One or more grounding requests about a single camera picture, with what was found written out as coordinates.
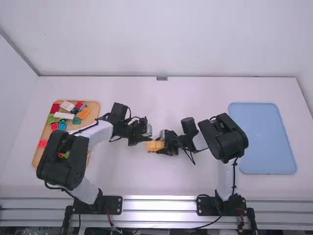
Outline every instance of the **black mounting bracket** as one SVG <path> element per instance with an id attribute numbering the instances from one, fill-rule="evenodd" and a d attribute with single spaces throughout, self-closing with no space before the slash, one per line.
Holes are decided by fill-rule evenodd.
<path id="1" fill-rule="evenodd" d="M 198 216 L 246 216 L 246 200 L 238 194 L 230 196 L 228 201 L 223 201 L 219 196 L 197 197 Z"/>
<path id="2" fill-rule="evenodd" d="M 73 214 L 107 214 L 106 208 L 112 215 L 122 213 L 123 198 L 121 196 L 102 196 L 104 207 L 100 211 L 95 212 L 90 206 L 84 202 L 74 200 Z"/>
<path id="3" fill-rule="evenodd" d="M 123 198 L 121 196 L 102 196 L 102 200 L 104 206 L 100 211 L 94 211 L 90 205 L 74 200 L 73 206 L 67 206 L 65 209 L 61 235 L 67 234 L 72 214 L 107 214 L 106 208 L 110 214 L 119 215 L 122 213 Z"/>

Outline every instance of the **white lego brick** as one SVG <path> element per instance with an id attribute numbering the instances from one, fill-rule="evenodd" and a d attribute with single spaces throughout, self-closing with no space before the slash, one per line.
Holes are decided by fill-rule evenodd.
<path id="1" fill-rule="evenodd" d="M 73 105 L 73 104 L 70 103 L 70 102 L 64 101 L 64 102 L 60 105 L 60 107 L 70 112 L 70 111 L 75 107 L 75 105 Z"/>
<path id="2" fill-rule="evenodd" d="M 61 112 L 55 112 L 55 114 L 53 116 L 56 118 L 64 118 L 64 119 L 73 120 L 75 115 L 74 114 L 61 113 Z"/>

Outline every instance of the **metal rail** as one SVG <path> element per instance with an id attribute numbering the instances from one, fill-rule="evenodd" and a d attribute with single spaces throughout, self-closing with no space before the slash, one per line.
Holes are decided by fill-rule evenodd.
<path id="1" fill-rule="evenodd" d="M 123 196 L 123 212 L 112 215 L 124 228 L 193 228 L 216 219 L 197 216 L 195 196 Z M 247 200 L 259 229 L 313 230 L 313 201 Z M 70 198 L 0 198 L 0 226 L 60 227 Z M 70 226 L 78 226 L 73 215 Z M 81 227 L 109 227 L 106 215 L 81 215 Z M 223 216 L 208 229 L 236 229 L 236 218 Z"/>

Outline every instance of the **wooden tray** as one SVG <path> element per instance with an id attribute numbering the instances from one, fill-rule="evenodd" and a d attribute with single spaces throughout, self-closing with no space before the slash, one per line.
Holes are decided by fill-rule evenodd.
<path id="1" fill-rule="evenodd" d="M 94 122 L 95 118 L 99 117 L 99 112 L 100 112 L 99 102 L 87 101 L 87 100 L 67 100 L 67 101 L 74 104 L 74 105 L 80 101 L 83 104 L 87 104 L 87 107 L 90 109 L 90 114 L 84 120 L 82 120 L 82 123 L 79 125 L 73 125 L 72 120 L 67 120 L 67 131 L 79 129 L 83 126 L 90 125 Z M 54 103 L 62 104 L 63 100 L 57 100 Z M 48 122 L 46 122 L 45 127 L 43 129 L 43 133 L 41 134 L 39 141 L 47 141 L 49 139 L 51 132 L 52 132 L 51 126 L 48 124 Z M 37 149 L 36 149 L 33 161 L 32 161 L 32 165 L 34 168 L 37 168 L 39 161 L 41 159 L 41 156 L 44 153 L 44 149 L 45 148 L 37 146 Z"/>

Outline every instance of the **white wall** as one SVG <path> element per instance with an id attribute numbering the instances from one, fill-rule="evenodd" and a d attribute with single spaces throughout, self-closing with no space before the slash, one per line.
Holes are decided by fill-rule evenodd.
<path id="1" fill-rule="evenodd" d="M 0 175 L 38 76 L 0 35 Z M 36 125 L 34 119 L 30 125 Z"/>
<path id="2" fill-rule="evenodd" d="M 296 76 L 313 111 L 311 0 L 3 0 L 41 75 Z"/>

